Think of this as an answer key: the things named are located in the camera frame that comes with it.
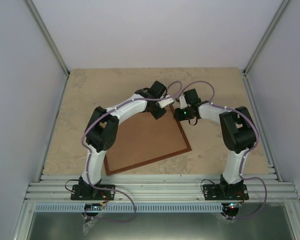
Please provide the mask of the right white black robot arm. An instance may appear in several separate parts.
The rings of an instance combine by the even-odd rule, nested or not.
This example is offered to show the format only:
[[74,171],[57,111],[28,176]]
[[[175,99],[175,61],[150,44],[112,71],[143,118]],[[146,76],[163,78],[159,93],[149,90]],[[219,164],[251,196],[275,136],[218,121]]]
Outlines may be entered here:
[[226,166],[219,183],[209,180],[200,184],[206,201],[245,200],[248,190],[244,184],[243,169],[249,150],[259,141],[259,134],[245,106],[230,108],[216,105],[208,100],[201,101],[195,89],[181,94],[180,107],[174,111],[174,118],[181,121],[205,119],[220,124],[223,142],[228,149]]

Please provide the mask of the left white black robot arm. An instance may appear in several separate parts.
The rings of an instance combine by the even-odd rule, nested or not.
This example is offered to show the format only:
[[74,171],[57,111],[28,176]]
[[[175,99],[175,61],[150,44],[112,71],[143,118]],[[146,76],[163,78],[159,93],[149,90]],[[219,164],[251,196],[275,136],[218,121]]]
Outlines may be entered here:
[[155,81],[150,88],[137,90],[130,98],[108,108],[94,109],[81,144],[87,149],[85,170],[72,187],[72,200],[95,200],[101,190],[101,173],[107,151],[114,145],[120,124],[130,117],[143,112],[151,113],[157,120],[173,103],[166,98],[167,87]]

